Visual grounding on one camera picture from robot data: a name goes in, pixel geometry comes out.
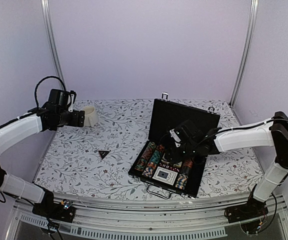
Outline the black poker case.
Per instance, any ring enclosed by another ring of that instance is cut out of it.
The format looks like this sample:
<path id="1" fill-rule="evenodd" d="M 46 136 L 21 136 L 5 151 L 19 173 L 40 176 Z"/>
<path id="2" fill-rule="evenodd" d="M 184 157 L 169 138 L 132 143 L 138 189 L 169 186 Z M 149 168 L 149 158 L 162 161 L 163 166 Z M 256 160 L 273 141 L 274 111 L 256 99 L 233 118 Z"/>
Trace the black poker case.
<path id="1" fill-rule="evenodd" d="M 203 132 L 205 138 L 201 142 L 202 143 L 205 142 L 209 145 L 209 153 L 205 156 L 197 155 L 195 157 L 189 158 L 193 160 L 193 166 L 190 170 L 188 181 L 186 183 L 185 188 L 179 189 L 175 187 L 175 184 L 182 170 L 183 163 L 186 160 L 182 161 L 182 166 L 180 168 L 173 167 L 174 168 L 173 171 L 178 173 L 174 185 L 169 185 L 154 180 L 153 175 L 155 174 L 155 171 L 159 167 L 159 163 L 162 163 L 162 160 L 164 160 L 164 153 L 170 137 L 169 130 L 174 129 L 175 127 L 177 127 L 179 124 L 181 124 L 186 120 L 191 120 L 196 125 L 196 127 Z M 210 106 L 207 110 L 204 110 L 193 106 L 172 102 L 167 100 L 166 98 L 154 99 L 148 139 L 144 147 L 142 148 L 140 154 L 138 155 L 138 157 L 132 164 L 130 170 L 128 171 L 129 176 L 133 178 L 138 178 L 142 182 L 147 183 L 149 186 L 159 187 L 170 193 L 176 193 L 183 197 L 195 198 L 198 194 L 199 187 L 202 181 L 207 156 L 218 154 L 218 151 L 215 149 L 215 145 L 208 137 L 219 130 L 218 127 L 219 121 L 220 121 L 220 115 L 214 112 L 214 108 L 212 106 Z M 165 147 L 164 152 L 162 154 L 162 158 L 159 161 L 156 169 L 154 170 L 151 178 L 142 175 L 146 167 L 144 168 L 143 171 L 135 169 L 138 160 L 140 159 L 141 155 L 143 154 L 149 142 L 156 143 L 156 148 L 158 145 L 164 145 Z"/>

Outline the white playing card box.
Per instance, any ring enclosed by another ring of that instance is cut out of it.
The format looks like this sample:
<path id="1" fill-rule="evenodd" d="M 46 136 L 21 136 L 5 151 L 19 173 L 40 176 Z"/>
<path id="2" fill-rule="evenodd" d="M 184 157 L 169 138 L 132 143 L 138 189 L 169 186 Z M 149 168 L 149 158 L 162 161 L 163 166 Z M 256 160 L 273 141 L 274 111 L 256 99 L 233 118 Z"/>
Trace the white playing card box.
<path id="1" fill-rule="evenodd" d="M 177 172 L 158 166 L 152 178 L 168 185 L 174 185 L 177 176 Z"/>

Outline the red black triangular card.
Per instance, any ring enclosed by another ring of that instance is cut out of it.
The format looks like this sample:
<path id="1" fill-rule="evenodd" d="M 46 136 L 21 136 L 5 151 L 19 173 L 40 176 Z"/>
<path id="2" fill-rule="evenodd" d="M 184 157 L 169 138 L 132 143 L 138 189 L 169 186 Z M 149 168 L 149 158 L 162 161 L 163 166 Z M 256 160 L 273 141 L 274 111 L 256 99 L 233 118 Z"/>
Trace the red black triangular card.
<path id="1" fill-rule="evenodd" d="M 98 154 L 100 158 L 103 160 L 108 154 L 110 153 L 109 150 L 98 150 Z"/>

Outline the playing card deck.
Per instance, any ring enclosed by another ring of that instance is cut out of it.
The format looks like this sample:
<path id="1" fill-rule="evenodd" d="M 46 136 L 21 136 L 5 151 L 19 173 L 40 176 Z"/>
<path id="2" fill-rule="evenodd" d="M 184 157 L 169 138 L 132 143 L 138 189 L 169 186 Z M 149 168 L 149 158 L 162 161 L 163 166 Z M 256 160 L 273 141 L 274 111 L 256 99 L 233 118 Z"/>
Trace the playing card deck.
<path id="1" fill-rule="evenodd" d="M 174 168 L 180 168 L 182 166 L 182 163 L 183 163 L 182 161 L 176 162 L 176 163 L 172 163 L 172 162 L 168 162 L 168 161 L 164 161 L 164 160 L 162 160 L 161 162 L 163 164 L 166 164 L 166 165 L 174 167 Z"/>

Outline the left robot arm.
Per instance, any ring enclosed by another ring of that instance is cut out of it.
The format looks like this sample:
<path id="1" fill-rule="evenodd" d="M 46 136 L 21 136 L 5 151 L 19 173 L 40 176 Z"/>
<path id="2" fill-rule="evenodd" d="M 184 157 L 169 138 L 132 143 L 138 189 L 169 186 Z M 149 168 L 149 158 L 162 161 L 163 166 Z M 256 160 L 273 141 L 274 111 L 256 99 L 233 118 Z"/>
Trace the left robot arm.
<path id="1" fill-rule="evenodd" d="M 48 101 L 42 107 L 35 107 L 27 114 L 19 116 L 0 126 L 0 156 L 8 149 L 46 130 L 56 131 L 69 126 L 82 128 L 85 112 L 74 110 L 75 91 L 52 89 Z M 39 204 L 39 209 L 47 216 L 58 213 L 58 205 L 46 198 L 47 191 L 34 183 L 7 173 L 0 165 L 0 192 Z"/>

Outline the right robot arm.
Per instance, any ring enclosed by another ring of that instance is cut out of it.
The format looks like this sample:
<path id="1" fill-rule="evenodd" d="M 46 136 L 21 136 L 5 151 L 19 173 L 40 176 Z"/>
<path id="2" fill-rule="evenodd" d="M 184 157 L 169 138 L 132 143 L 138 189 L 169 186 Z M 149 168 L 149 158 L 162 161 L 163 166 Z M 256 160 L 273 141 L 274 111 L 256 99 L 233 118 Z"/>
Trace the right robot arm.
<path id="1" fill-rule="evenodd" d="M 258 214 L 262 210 L 262 203 L 288 177 L 288 116 L 282 111 L 256 123 L 216 127 L 208 132 L 202 132 L 195 123 L 186 120 L 170 129 L 167 137 L 171 142 L 165 150 L 164 158 L 170 163 L 239 149 L 271 151 L 272 161 L 252 190 L 251 200 L 242 208 L 246 218 Z"/>

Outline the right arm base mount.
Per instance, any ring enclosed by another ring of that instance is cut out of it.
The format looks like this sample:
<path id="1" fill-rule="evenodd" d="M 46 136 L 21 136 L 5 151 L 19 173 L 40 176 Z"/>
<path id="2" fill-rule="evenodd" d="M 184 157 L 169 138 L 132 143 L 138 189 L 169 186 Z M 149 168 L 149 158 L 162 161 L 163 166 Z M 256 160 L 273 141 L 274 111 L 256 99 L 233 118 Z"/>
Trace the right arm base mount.
<path id="1" fill-rule="evenodd" d="M 224 216 L 229 223 L 245 221 L 267 215 L 269 213 L 266 202 L 249 199 L 246 203 L 227 207 Z"/>

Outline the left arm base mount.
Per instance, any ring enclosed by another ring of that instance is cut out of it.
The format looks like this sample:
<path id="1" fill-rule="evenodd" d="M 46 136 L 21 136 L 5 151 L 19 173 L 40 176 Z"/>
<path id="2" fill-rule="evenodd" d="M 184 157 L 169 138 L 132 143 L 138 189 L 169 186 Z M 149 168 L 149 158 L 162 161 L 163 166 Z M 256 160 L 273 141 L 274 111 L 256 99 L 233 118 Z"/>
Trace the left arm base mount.
<path id="1" fill-rule="evenodd" d="M 56 203 L 54 202 L 54 194 L 46 191 L 41 203 L 34 203 L 32 213 L 51 220 L 59 220 L 66 223 L 72 223 L 75 217 L 76 208 L 73 206 L 73 201 L 63 199 Z"/>

